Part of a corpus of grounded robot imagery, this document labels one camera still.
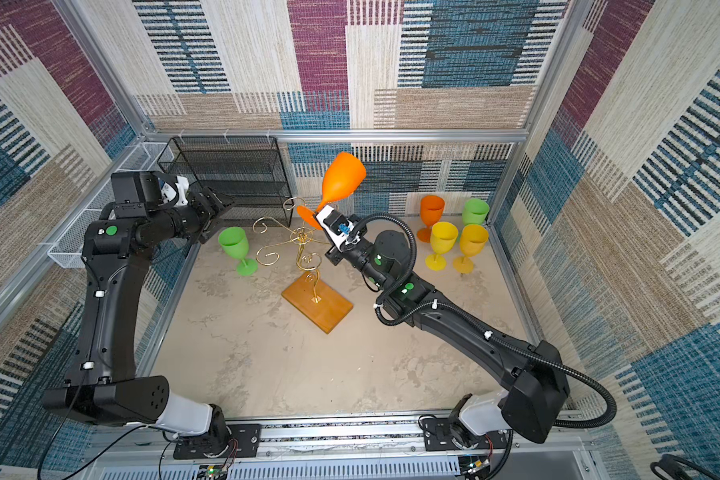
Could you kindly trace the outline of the green wine glass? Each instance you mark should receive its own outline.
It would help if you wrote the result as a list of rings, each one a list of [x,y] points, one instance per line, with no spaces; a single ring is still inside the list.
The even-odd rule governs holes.
[[[240,276],[251,276],[258,270],[258,263],[248,257],[250,246],[243,228],[225,228],[219,234],[218,241],[224,252],[238,261],[236,271]]]
[[[490,213],[490,205],[482,199],[468,199],[462,210],[462,222],[467,225],[484,225]]]

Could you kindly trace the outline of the gold wire wine glass rack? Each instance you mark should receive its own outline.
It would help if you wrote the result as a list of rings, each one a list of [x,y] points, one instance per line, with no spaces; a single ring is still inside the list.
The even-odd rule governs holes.
[[[353,304],[322,279],[322,257],[309,250],[310,247],[326,242],[317,239],[317,230],[306,220],[296,227],[291,227],[272,216],[263,216],[254,221],[252,230],[255,234],[263,235],[271,225],[284,229],[288,237],[283,242],[259,248],[255,254],[257,263],[261,266],[274,266],[280,260],[282,247],[295,246],[295,265],[301,275],[282,292],[282,297],[323,333],[330,334],[351,312]]]

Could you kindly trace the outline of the orange back wine glass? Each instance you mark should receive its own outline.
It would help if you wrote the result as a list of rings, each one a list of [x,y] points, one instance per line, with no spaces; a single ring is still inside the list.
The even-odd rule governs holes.
[[[354,155],[341,152],[327,169],[322,182],[321,202],[317,211],[304,205],[296,207],[296,213],[314,229],[321,229],[316,215],[326,206],[350,197],[367,176],[363,163]]]

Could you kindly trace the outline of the orange wine glass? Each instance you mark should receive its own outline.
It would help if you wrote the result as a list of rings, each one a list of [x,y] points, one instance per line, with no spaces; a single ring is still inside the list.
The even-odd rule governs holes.
[[[445,204],[445,200],[437,195],[427,195],[421,199],[420,218],[424,226],[417,232],[421,242],[430,242],[432,227],[442,218]]]
[[[314,229],[321,229],[316,215],[326,206],[350,197],[367,176],[363,163],[354,155],[341,152],[327,169],[322,182],[321,202],[317,211],[304,205],[296,207],[296,213]]]

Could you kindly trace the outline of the orange front wine glass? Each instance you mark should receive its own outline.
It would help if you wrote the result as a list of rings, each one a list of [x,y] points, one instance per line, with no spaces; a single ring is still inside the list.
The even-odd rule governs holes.
[[[442,218],[445,204],[445,200],[437,195],[427,195],[421,199],[420,218],[424,226],[417,232],[421,242],[430,242],[432,227]]]

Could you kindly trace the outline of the yellow back wine glass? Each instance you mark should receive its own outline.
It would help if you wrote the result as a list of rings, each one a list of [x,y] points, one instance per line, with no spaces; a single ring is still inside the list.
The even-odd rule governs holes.
[[[441,221],[432,226],[430,245],[433,253],[425,259],[430,270],[441,271],[446,268],[445,254],[453,249],[458,236],[458,227],[450,222]]]

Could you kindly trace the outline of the yellow wine glass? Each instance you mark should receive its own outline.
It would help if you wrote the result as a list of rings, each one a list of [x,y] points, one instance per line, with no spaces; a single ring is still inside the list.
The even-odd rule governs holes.
[[[458,236],[458,227],[450,222],[441,221],[432,226],[430,245],[433,253],[425,259],[430,270],[441,271],[446,268],[445,254],[453,249]]]
[[[466,225],[459,242],[461,256],[454,260],[454,268],[462,274],[472,272],[474,270],[473,258],[483,251],[489,238],[488,230],[482,225]]]

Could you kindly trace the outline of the yellow front wine glass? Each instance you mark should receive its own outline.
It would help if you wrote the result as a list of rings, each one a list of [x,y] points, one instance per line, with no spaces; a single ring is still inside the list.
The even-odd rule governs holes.
[[[482,225],[466,225],[459,242],[461,256],[454,260],[454,268],[462,274],[472,272],[474,270],[473,258],[483,251],[489,238],[488,230]]]

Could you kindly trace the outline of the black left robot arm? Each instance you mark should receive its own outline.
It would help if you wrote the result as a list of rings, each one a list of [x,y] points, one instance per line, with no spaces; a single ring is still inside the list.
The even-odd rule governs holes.
[[[231,442],[222,409],[173,392],[163,376],[137,376],[135,333],[160,245],[206,242],[235,200],[159,171],[116,172],[111,186],[113,201],[84,234],[87,287],[72,364],[62,386],[44,392],[42,406],[81,423],[155,427],[201,457],[219,456]]]

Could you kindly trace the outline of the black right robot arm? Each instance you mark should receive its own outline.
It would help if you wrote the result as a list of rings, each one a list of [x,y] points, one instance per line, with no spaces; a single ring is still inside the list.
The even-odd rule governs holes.
[[[333,264],[347,261],[379,290],[374,305],[386,326],[407,324],[450,344],[487,371],[498,394],[467,394],[453,408],[449,423],[466,448],[489,432],[510,430],[544,443],[570,394],[559,351],[546,341],[528,343],[490,327],[451,302],[413,269],[417,250],[405,232],[386,230],[373,241],[359,238],[332,246]]]

